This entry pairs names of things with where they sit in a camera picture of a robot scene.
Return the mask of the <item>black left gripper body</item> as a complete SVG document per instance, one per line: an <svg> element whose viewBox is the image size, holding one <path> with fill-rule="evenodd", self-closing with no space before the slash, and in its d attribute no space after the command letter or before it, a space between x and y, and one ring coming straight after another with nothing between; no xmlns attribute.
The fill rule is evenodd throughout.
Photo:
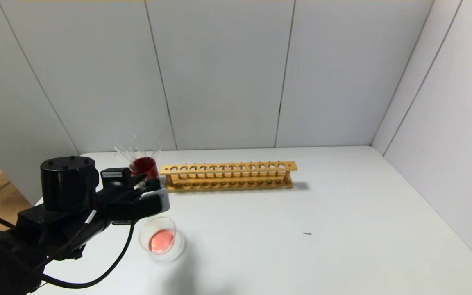
<svg viewBox="0 0 472 295"><path fill-rule="evenodd" d="M96 210L104 212L107 206L123 198L132 188L129 168L108 168L100 172L102 189L96 192Z"/></svg>

